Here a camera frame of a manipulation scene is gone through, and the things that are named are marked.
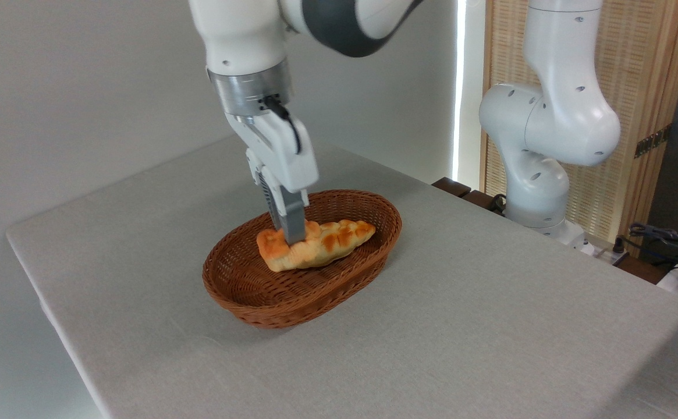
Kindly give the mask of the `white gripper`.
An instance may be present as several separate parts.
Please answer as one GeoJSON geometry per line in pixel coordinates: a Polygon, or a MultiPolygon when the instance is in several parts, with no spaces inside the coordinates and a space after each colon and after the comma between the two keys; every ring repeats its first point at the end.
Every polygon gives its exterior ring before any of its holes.
{"type": "Polygon", "coordinates": [[[304,241],[307,195],[301,189],[318,182],[317,160],[307,129],[299,120],[290,123],[274,112],[252,117],[227,113],[225,117],[251,149],[247,150],[249,169],[261,186],[275,229],[282,231],[288,245],[304,241]],[[269,188],[262,174],[264,165],[282,186],[269,188]]]}

